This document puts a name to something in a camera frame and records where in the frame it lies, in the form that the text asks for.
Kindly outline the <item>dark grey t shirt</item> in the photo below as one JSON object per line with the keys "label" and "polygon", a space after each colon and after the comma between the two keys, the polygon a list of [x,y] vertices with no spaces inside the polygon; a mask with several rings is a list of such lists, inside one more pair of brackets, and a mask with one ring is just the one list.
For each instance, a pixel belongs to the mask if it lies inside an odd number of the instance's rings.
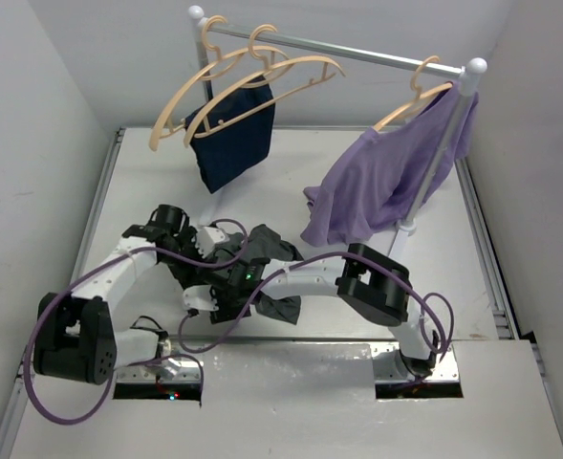
{"label": "dark grey t shirt", "polygon": [[[239,257],[238,261],[250,261],[261,257],[282,261],[301,261],[303,259],[293,244],[283,240],[277,232],[264,224],[256,226],[250,231],[245,250],[241,249],[243,241],[241,233],[232,233],[228,237],[229,241],[219,246],[230,249],[234,256]],[[207,285],[205,282],[179,282],[179,284],[183,289],[196,285]]]}

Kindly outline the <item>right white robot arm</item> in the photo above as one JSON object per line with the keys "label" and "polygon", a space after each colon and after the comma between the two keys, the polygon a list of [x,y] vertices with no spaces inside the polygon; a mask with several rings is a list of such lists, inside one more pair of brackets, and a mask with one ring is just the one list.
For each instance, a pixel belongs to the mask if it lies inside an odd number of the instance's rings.
{"label": "right white robot arm", "polygon": [[391,331],[402,371],[415,380],[432,375],[452,336],[452,326],[444,326],[431,309],[432,296],[413,290],[408,269],[364,244],[306,260],[240,260],[206,272],[204,279],[226,320],[252,304],[263,316],[295,323],[304,297],[338,298],[366,321]]}

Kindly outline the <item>beige plastic hanger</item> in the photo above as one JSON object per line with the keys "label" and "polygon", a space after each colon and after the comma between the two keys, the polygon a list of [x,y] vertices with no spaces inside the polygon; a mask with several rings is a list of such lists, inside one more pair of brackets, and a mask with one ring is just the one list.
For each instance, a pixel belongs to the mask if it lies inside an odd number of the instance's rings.
{"label": "beige plastic hanger", "polygon": [[[272,61],[272,57],[266,57],[265,55],[258,54],[255,50],[255,39],[264,32],[277,32],[277,28],[272,24],[263,24],[256,27],[251,34],[249,35],[249,44],[248,44],[248,51],[249,54],[259,59],[263,62],[264,67],[261,71],[255,72],[249,76],[245,76],[242,79],[236,81],[227,89],[219,93],[215,96],[212,100],[204,105],[203,108],[199,110],[197,115],[194,117],[192,122],[188,125],[185,135],[184,135],[184,146],[188,146],[194,137],[196,138],[204,138],[208,137],[212,134],[215,134],[219,131],[222,131],[233,124],[236,124],[258,112],[263,111],[265,108],[269,108],[273,106],[277,101],[280,101],[283,98],[291,96],[297,92],[303,91],[305,89],[314,87],[318,84],[324,83],[332,79],[336,74],[340,74],[343,77],[346,76],[343,68],[332,58],[329,58],[324,55],[306,55],[300,56],[295,58],[289,58],[277,63]],[[284,74],[286,74],[289,70],[291,70],[294,66],[298,64],[311,64],[311,63],[320,63],[322,65],[321,68],[321,76],[319,78],[312,77],[308,80],[308,82],[302,86],[296,87],[281,96],[273,97],[267,101],[261,102],[257,104],[254,108],[250,108],[241,112],[234,118],[223,120],[218,119],[216,124],[211,124],[209,122],[208,116],[212,114],[214,108],[216,108],[221,102],[225,101],[229,96],[234,94],[239,89],[245,90],[253,90],[257,89],[261,86],[271,84]]]}

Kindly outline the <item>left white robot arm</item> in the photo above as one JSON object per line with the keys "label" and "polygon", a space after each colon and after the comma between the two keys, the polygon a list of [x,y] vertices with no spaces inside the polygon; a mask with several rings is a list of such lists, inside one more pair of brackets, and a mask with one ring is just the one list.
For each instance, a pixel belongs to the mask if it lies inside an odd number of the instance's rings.
{"label": "left white robot arm", "polygon": [[118,368],[161,357],[165,331],[137,326],[121,331],[115,324],[122,299],[159,264],[185,286],[199,269],[220,265],[212,254],[228,240],[223,229],[192,226],[180,208],[158,206],[146,223],[130,226],[103,263],[67,293],[48,294],[40,301],[34,371],[102,384]]}

